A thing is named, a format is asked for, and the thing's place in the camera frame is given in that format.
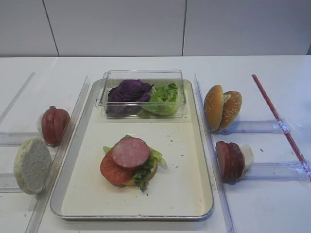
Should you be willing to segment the standing white bun half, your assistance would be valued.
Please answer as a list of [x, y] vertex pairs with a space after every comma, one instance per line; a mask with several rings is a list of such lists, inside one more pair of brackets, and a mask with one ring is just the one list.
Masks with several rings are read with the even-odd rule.
[[29, 195], [40, 193], [50, 171], [52, 158], [44, 141], [32, 138], [18, 149], [14, 176], [20, 189]]

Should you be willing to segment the clear far left rail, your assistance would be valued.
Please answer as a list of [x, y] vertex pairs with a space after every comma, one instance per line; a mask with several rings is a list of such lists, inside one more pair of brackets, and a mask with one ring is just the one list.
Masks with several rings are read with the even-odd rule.
[[12, 107], [14, 106], [14, 104], [16, 103], [20, 95], [23, 93], [23, 91], [26, 89], [26, 87], [29, 85], [29, 83], [31, 82], [34, 76], [35, 76], [35, 72], [32, 72], [27, 78], [27, 80], [24, 82], [24, 84], [21, 86], [21, 88], [16, 92], [16, 94], [11, 99], [11, 101], [8, 103], [8, 105], [6, 106], [2, 114], [0, 115], [0, 123], [3, 122], [3, 120], [9, 113], [9, 111], [12, 109]]

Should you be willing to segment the clear rail of tray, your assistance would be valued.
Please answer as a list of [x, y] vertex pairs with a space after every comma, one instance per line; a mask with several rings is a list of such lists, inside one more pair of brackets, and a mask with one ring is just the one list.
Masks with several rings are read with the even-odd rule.
[[58, 172], [60, 170], [62, 161], [64, 159], [64, 156], [66, 154], [66, 151], [69, 147], [69, 142], [71, 139], [71, 136], [73, 134], [73, 131], [75, 129], [75, 125], [78, 122], [80, 112], [82, 110], [84, 101], [86, 99], [88, 89], [90, 87], [90, 77], [86, 76], [84, 83], [82, 85], [80, 94], [78, 96], [77, 102], [75, 104], [75, 107], [73, 109], [73, 112], [70, 117], [70, 121], [66, 126], [62, 142], [60, 143], [56, 155], [54, 157], [53, 163], [51, 165], [49, 174], [46, 178], [45, 186], [43, 191], [41, 191], [36, 197], [37, 197], [37, 203], [35, 205], [35, 208], [33, 210], [32, 216], [30, 218], [30, 221], [28, 223], [28, 226], [25, 230], [25, 233], [36, 233], [38, 232], [39, 226], [41, 224], [41, 220], [43, 218], [44, 212], [46, 210], [46, 207], [48, 205], [50, 195], [53, 190], [54, 183], [56, 181]]
[[235, 231], [235, 227], [234, 227], [234, 224], [232, 221], [229, 205], [227, 202], [224, 185], [223, 185], [223, 182], [222, 182], [222, 179], [220, 176], [220, 169], [218, 166], [218, 160], [217, 160], [217, 156], [215, 154], [215, 148], [213, 145], [209, 125], [207, 122], [207, 118], [206, 118], [206, 114], [205, 114], [205, 110], [204, 110], [203, 98], [202, 98], [202, 94], [201, 94], [201, 90], [199, 87], [199, 82], [198, 82], [196, 73], [194, 74], [194, 88], [195, 88], [195, 93], [197, 96], [198, 109], [200, 111], [200, 116], [202, 119], [202, 127], [204, 128], [203, 130], [204, 130], [205, 139], [206, 139], [206, 143], [207, 143], [208, 156], [209, 156], [210, 164], [211, 164], [212, 170], [213, 170], [213, 177], [215, 180], [214, 187], [216, 188], [216, 191], [217, 191], [217, 194], [219, 197], [220, 206], [221, 206], [221, 210], [222, 210], [223, 217], [224, 217], [226, 232], [227, 233], [235, 233], [236, 231]]

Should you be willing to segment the sausage patty slice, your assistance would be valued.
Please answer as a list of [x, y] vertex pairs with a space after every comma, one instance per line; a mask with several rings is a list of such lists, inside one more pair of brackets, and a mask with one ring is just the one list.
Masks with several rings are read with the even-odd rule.
[[123, 168], [139, 167], [150, 156], [148, 145], [142, 139], [135, 137], [120, 140], [111, 151], [114, 163]]

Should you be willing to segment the cream metal tray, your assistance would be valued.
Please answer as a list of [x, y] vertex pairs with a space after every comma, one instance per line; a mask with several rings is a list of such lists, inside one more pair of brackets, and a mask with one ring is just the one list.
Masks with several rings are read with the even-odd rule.
[[214, 199], [191, 83], [176, 118], [108, 119], [86, 104], [50, 207], [72, 220], [199, 220]]

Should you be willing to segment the clear rail left of tray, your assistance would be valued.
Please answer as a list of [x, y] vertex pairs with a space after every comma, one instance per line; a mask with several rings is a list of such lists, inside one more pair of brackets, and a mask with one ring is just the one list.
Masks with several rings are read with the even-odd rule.
[[49, 174], [46, 178], [45, 186], [43, 191], [41, 191], [36, 197], [37, 197], [37, 203], [35, 205], [35, 208], [33, 210], [32, 216], [30, 218], [30, 221], [28, 223], [28, 226], [25, 230], [25, 233], [36, 233], [38, 232], [39, 226], [41, 224], [41, 220], [43, 218], [44, 212], [46, 210], [46, 207], [48, 205], [50, 195], [53, 190], [54, 183], [56, 181], [58, 172], [60, 170], [62, 161], [64, 159], [64, 156], [66, 154], [66, 151], [69, 147], [69, 142], [71, 139], [71, 136], [73, 134], [73, 131], [75, 129], [75, 125], [78, 122], [80, 112], [82, 110], [84, 101], [86, 99], [88, 89], [90, 87], [90, 77], [86, 76], [84, 83], [82, 85], [80, 94], [78, 96], [77, 102], [75, 104], [75, 107], [73, 109], [73, 112], [70, 117], [70, 121], [66, 126], [62, 142], [60, 143], [56, 155], [54, 157], [53, 163], [51, 165]]

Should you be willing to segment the red plastic strip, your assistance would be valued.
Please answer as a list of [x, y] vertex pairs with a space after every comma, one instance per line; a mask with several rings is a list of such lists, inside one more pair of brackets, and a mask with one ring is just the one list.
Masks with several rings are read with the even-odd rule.
[[271, 102], [269, 96], [267, 95], [266, 91], [264, 90], [263, 86], [261, 85], [256, 74], [252, 74], [251, 76], [252, 76], [254, 82], [256, 83], [260, 93], [262, 94], [263, 98], [265, 99], [268, 107], [270, 108], [272, 114], [274, 115], [275, 119], [277, 120], [279, 127], [282, 129], [282, 131], [283, 131], [285, 137], [287, 138], [290, 146], [292, 147], [293, 151], [295, 152], [295, 154], [296, 154], [298, 160], [300, 161], [304, 171], [308, 175], [308, 179], [311, 180], [311, 168], [308, 165], [307, 160], [304, 158], [304, 156], [303, 156], [302, 152], [300, 151], [298, 145], [296, 144], [295, 140], [291, 136], [291, 133], [290, 133], [288, 127], [286, 126], [286, 123], [284, 123], [284, 121], [280, 117], [279, 113], [277, 112], [276, 108], [274, 107], [273, 103]]

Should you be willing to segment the standing sausage slices stack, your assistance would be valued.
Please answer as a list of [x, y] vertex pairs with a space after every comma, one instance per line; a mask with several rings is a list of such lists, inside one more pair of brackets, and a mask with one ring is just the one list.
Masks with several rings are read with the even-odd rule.
[[239, 145], [218, 141], [215, 149], [222, 180], [228, 183], [239, 179], [245, 166], [244, 156]]

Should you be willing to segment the clear rail right of tray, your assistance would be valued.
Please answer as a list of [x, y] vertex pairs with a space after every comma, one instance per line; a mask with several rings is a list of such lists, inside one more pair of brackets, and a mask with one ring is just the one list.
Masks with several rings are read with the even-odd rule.
[[199, 87], [199, 82], [198, 82], [196, 73], [194, 74], [194, 88], [195, 88], [195, 93], [197, 96], [198, 109], [200, 111], [200, 116], [202, 119], [202, 127], [204, 128], [203, 130], [204, 130], [205, 139], [206, 139], [206, 143], [207, 143], [208, 156], [209, 156], [210, 164], [211, 164], [212, 170], [213, 170], [213, 177], [215, 180], [214, 187], [216, 188], [216, 191], [217, 191], [217, 194], [219, 197], [220, 206], [221, 206], [221, 210], [222, 210], [223, 217], [224, 217], [226, 232], [227, 233], [235, 233], [236, 231], [235, 231], [235, 227], [234, 227], [234, 224], [232, 221], [229, 205], [227, 202], [224, 185], [223, 185], [223, 182], [222, 182], [222, 179], [220, 176], [220, 169], [218, 166], [218, 160], [217, 160], [217, 156], [215, 154], [215, 148], [213, 145], [209, 125], [207, 122], [207, 118], [206, 118], [206, 114], [205, 114], [205, 110], [204, 110], [203, 98], [202, 98], [202, 94], [201, 94], [201, 90]]

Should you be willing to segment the clear plastic container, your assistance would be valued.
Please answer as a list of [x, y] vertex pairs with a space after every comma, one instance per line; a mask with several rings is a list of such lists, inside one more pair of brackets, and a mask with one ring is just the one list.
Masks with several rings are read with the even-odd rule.
[[185, 80], [180, 70], [111, 70], [96, 105], [106, 118], [180, 118]]

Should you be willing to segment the lettuce leaf on sandwich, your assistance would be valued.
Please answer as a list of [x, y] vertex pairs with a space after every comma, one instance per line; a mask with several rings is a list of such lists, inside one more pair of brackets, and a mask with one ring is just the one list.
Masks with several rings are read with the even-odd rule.
[[116, 186], [137, 186], [142, 192], [155, 175], [158, 164], [166, 165], [162, 154], [142, 139], [124, 136], [113, 147], [104, 146], [101, 174]]

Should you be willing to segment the white foam stopper block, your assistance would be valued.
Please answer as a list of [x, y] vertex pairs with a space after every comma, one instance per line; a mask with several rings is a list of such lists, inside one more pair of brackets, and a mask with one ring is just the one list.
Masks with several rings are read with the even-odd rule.
[[244, 157], [244, 171], [249, 170], [254, 163], [254, 155], [248, 144], [242, 145], [240, 150]]

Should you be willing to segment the clear holder under sausage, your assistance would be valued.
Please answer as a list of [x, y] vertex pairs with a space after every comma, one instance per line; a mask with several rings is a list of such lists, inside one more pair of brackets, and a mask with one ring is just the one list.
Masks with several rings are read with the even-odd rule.
[[306, 162], [254, 163], [242, 181], [310, 181], [311, 166]]

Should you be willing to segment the standing tomato slices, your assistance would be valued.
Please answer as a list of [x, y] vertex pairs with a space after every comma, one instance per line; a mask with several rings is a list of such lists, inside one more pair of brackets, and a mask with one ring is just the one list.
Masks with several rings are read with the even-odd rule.
[[41, 131], [45, 142], [58, 146], [69, 121], [70, 116], [66, 110], [50, 106], [41, 119]]

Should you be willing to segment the tomato slice on sandwich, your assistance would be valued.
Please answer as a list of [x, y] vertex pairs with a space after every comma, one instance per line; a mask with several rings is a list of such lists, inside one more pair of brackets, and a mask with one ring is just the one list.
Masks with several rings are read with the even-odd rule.
[[112, 151], [109, 151], [103, 158], [100, 165], [101, 174], [111, 183], [123, 184], [131, 180], [133, 172], [114, 163]]

